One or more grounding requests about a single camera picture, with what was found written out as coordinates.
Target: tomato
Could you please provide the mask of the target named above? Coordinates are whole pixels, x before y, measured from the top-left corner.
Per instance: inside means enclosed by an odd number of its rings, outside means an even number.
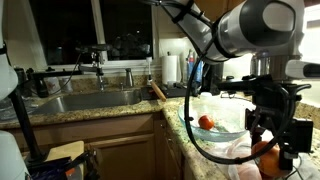
[[[268,141],[260,141],[256,143],[252,147],[251,153],[253,154],[259,151],[267,143]],[[257,166],[263,174],[270,177],[283,177],[290,173],[290,171],[288,170],[282,170],[279,168],[279,151],[279,146],[275,145],[274,147],[272,147],[272,149],[259,157]]]
[[[208,115],[203,115],[199,118],[198,123],[200,125],[200,128],[205,130],[210,130],[214,127],[214,121],[213,119]]]

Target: glass bowl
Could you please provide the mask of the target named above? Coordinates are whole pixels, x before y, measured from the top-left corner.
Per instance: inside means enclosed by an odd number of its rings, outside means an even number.
[[[189,103],[189,116],[193,135],[200,139],[212,142],[228,142],[243,136],[245,129],[245,109],[252,109],[251,102],[239,99],[216,98],[212,101],[192,101]],[[204,130],[199,127],[198,119],[203,115],[209,115],[214,120],[214,127]],[[178,109],[178,116],[185,126],[184,105]]]

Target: dark window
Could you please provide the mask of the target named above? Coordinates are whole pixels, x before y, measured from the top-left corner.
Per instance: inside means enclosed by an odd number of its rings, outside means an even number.
[[[153,55],[151,6],[138,0],[100,0],[108,60]]]
[[[48,65],[75,64],[79,45],[97,44],[90,0],[29,0]],[[90,55],[81,62],[91,63]]]

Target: paper towel roll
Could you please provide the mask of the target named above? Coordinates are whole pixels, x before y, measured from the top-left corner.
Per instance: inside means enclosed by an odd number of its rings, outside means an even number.
[[[180,82],[181,70],[179,56],[163,56],[162,62],[162,84],[167,85],[168,81]]]

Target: kitchen sink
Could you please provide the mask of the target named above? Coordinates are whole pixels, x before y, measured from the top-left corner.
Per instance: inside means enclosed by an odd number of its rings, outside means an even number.
[[[141,91],[99,92],[57,97],[38,107],[32,114],[59,113],[84,109],[137,104]]]

